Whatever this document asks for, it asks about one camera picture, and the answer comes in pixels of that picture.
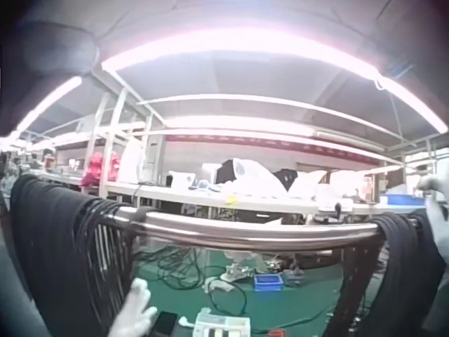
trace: blue container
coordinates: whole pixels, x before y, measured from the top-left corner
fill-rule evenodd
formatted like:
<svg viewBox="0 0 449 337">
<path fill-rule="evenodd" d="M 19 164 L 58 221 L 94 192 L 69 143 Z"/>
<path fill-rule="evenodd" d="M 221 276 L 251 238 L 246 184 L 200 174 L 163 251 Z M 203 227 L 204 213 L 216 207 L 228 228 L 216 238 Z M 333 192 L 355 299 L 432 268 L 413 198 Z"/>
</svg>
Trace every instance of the blue container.
<svg viewBox="0 0 449 337">
<path fill-rule="evenodd" d="M 387 198 L 388 205 L 424 206 L 426 204 L 425 198 L 419 198 L 409 194 L 383 194 L 381 197 Z"/>
<path fill-rule="evenodd" d="M 254 276 L 254 290 L 256 291 L 280 291 L 283 280 L 277 274 L 261 274 Z"/>
</svg>

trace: hand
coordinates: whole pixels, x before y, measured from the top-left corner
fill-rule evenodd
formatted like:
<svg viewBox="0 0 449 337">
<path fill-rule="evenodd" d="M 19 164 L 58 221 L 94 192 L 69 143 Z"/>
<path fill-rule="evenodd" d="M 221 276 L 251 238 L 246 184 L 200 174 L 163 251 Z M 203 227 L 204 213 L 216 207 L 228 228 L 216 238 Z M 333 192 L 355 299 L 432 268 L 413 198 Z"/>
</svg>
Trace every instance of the hand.
<svg viewBox="0 0 449 337">
<path fill-rule="evenodd" d="M 424 191 L 441 192 L 445 200 L 449 201 L 449 176 L 445 178 L 428 176 L 419 182 L 417 188 Z M 441 207 L 433 199 L 427 200 L 427 217 L 429 218 L 436 247 L 444 261 L 449 264 L 449 221 L 444 219 Z"/>
<path fill-rule="evenodd" d="M 143 279 L 134 279 L 108 337 L 142 337 L 152 325 L 157 308 L 148 305 L 151 293 Z"/>
</svg>

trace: smartphone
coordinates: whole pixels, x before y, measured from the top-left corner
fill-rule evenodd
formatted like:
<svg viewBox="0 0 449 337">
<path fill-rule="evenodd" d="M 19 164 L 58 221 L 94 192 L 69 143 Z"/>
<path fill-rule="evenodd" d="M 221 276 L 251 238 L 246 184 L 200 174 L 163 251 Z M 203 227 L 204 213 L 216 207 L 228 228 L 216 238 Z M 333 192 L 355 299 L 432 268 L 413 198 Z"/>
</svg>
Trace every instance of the smartphone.
<svg viewBox="0 0 449 337">
<path fill-rule="evenodd" d="M 149 337 L 171 337 L 177 323 L 177 314 L 163 311 L 157 317 Z"/>
</svg>

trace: black cable bundle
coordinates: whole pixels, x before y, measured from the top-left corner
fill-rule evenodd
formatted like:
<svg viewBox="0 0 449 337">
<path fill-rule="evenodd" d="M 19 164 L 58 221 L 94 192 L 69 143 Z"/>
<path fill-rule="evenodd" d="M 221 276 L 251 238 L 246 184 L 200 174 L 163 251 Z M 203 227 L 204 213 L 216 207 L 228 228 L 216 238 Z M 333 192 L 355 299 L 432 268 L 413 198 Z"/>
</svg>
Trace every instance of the black cable bundle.
<svg viewBox="0 0 449 337">
<path fill-rule="evenodd" d="M 53 337 L 106 336 L 131 283 L 130 233 L 103 225 L 121 205 L 22 176 L 11 193 L 18 258 Z"/>
<path fill-rule="evenodd" d="M 358 330 L 362 337 L 413 337 L 434 299 L 444 270 L 436 250 L 429 221 L 423 212 L 409 220 L 396 214 L 382 214 L 376 223 L 385 235 L 389 258 L 368 316 Z"/>
</svg>

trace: metal rail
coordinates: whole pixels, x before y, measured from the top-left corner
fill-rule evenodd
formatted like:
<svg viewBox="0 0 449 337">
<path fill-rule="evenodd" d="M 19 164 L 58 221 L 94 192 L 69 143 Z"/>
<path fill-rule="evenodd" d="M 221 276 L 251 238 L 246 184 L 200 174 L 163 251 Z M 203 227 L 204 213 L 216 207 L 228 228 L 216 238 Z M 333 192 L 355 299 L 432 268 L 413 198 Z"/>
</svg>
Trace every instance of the metal rail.
<svg viewBox="0 0 449 337">
<path fill-rule="evenodd" d="M 130 223 L 134 208 L 110 218 L 115 226 L 175 244 L 237 251 L 311 251 L 335 249 L 380 237 L 376 224 L 264 225 L 190 218 L 150 212 L 146 223 Z"/>
</svg>

